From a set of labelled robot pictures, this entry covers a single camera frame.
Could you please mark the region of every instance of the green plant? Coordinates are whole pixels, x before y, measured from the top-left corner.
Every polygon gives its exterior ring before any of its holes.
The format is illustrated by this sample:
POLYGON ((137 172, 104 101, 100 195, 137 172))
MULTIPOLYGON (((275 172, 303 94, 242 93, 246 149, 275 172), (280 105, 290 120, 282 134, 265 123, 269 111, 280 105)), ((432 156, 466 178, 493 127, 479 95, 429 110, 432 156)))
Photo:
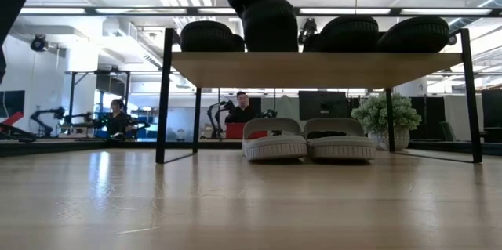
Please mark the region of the green plant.
MULTIPOLYGON (((411 99, 401 94, 392 95, 392 112, 394 127, 414 130, 422 121, 422 117, 411 107, 411 99)), ((384 95, 370 97, 362 101, 359 108, 352 110, 351 116, 360 121, 368 132, 387 131, 387 102, 384 95)))

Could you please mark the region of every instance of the wooden shelf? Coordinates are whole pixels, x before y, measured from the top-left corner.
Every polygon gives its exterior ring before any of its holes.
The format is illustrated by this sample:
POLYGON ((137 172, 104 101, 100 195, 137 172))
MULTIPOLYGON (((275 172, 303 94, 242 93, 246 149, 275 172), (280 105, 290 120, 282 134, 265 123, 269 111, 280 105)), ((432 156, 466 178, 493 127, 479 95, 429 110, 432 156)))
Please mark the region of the wooden shelf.
POLYGON ((200 88, 382 89, 459 63, 459 53, 173 53, 172 65, 200 88))

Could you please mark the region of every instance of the man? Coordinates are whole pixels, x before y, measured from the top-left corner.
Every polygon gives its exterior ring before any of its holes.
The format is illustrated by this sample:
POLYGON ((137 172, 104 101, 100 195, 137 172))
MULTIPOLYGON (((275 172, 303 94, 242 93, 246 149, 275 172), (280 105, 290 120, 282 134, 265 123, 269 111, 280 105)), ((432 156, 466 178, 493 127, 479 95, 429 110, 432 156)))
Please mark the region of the man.
POLYGON ((249 105, 249 97, 245 92, 237 92, 238 106, 231 109, 225 118, 226 123, 246 123, 256 117, 255 112, 249 105))

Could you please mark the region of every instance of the white plant pot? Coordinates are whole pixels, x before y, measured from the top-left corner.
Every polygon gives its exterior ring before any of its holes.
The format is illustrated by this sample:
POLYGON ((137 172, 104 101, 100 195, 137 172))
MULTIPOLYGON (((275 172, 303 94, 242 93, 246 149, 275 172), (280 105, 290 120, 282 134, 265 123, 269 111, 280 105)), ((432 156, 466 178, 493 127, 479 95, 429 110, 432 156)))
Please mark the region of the white plant pot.
MULTIPOLYGON (((368 132, 368 137, 376 142, 376 148, 378 150, 389 151, 389 133, 384 132, 368 132)), ((394 128, 394 145, 395 150, 403 150, 408 147, 409 144, 409 130, 402 128, 394 128)))

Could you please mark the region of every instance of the woman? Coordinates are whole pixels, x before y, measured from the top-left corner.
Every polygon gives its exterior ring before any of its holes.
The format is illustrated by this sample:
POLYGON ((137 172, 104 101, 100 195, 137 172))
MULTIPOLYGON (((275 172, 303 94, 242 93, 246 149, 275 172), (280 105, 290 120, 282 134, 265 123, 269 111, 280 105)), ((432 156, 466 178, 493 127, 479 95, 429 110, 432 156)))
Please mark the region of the woman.
POLYGON ((111 113, 108 117, 107 132, 110 136, 117 133, 126 133, 132 129, 129 126, 129 116, 124 112, 124 102, 122 100, 116 99, 112 100, 110 104, 111 113))

